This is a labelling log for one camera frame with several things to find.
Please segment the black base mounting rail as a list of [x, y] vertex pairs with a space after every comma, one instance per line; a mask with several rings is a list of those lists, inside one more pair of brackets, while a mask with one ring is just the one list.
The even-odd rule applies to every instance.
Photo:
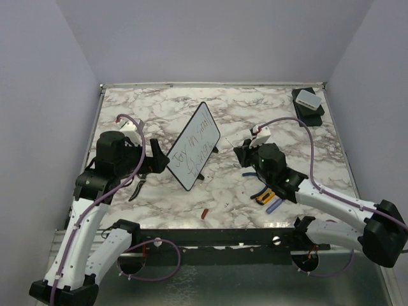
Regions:
[[120, 219], [108, 238], [91, 251], [98, 225], [85, 221], [76, 231], [70, 221], [55, 267], [63, 274], [101, 273], [114, 263], [135, 266], [180, 265], [290, 265], [292, 253], [308, 259], [313, 249], [328, 250], [306, 234], [313, 217], [298, 219], [293, 228], [254, 229], [142, 229], [138, 223]]

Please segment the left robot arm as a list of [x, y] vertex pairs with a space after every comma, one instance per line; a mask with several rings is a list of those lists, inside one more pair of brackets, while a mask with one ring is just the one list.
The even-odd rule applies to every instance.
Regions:
[[59, 252], [42, 280], [31, 284], [29, 295], [46, 305], [94, 305], [99, 285], [124, 251], [140, 246], [140, 225], [119, 220], [112, 236], [92, 251], [102, 218], [122, 180], [136, 174], [162, 173], [169, 159], [150, 139], [152, 156], [143, 152], [136, 132], [107, 131], [96, 142], [96, 155], [75, 181], [74, 201]]

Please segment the red marker cap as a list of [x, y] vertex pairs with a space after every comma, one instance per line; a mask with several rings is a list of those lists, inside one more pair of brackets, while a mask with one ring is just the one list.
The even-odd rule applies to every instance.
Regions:
[[201, 219], [204, 219], [204, 218], [207, 216], [208, 211], [209, 211], [208, 208], [205, 208], [205, 209], [203, 210], [203, 212], [202, 212], [202, 214], [201, 214]]

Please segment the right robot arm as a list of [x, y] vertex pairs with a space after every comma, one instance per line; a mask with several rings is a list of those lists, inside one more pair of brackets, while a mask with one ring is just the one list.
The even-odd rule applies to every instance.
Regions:
[[318, 209], [336, 222], [302, 219], [293, 242], [299, 249], [330, 244], [360, 251], [374, 263], [392, 268], [407, 243], [407, 225], [397, 206], [387, 200], [365, 201], [336, 192], [291, 169], [274, 143], [251, 147], [251, 140], [233, 149], [242, 168], [251, 167], [279, 198]]

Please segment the black flat box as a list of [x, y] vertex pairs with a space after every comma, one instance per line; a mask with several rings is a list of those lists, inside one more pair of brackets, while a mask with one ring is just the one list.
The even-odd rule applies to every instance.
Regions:
[[[313, 94], [316, 94], [311, 87], [302, 88], [306, 91], [309, 91]], [[302, 89], [293, 89], [291, 95], [293, 97], [293, 105], [295, 108], [296, 116], [300, 119], [303, 123], [305, 123], [308, 127], [319, 127], [323, 124], [322, 116], [324, 115], [324, 109], [322, 105], [316, 110], [310, 110], [302, 105], [299, 105], [295, 102], [295, 98], [297, 97], [298, 93]]]

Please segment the blue red screwdriver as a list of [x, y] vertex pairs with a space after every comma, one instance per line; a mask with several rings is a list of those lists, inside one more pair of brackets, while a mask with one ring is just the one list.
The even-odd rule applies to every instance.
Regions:
[[266, 214], [271, 214], [274, 210], [276, 210], [282, 203], [284, 202], [283, 199], [278, 199], [274, 201], [266, 210]]

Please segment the small black-framed whiteboard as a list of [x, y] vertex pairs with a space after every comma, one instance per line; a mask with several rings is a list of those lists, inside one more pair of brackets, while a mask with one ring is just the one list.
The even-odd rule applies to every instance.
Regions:
[[200, 103], [167, 153], [167, 169], [186, 191], [202, 178], [201, 171], [210, 155], [218, 152], [220, 138], [208, 105]]

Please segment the white small box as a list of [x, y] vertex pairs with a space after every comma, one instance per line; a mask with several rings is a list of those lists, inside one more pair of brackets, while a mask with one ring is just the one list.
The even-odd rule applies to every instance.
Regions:
[[320, 107], [322, 99], [319, 96], [302, 89], [295, 98], [295, 102], [310, 110], [316, 111]]

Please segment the blue handled pliers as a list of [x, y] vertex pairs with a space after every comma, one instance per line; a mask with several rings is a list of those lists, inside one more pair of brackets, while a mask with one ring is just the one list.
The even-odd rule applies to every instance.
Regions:
[[245, 190], [249, 192], [251, 200], [261, 196], [268, 189], [255, 172], [245, 172], [242, 177], [244, 178]]

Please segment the yellow utility knife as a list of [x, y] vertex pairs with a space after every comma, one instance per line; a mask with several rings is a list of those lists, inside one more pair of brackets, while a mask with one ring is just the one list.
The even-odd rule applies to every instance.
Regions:
[[255, 202], [259, 205], [267, 204], [273, 197], [275, 193], [271, 189], [267, 189], [264, 193], [255, 197]]

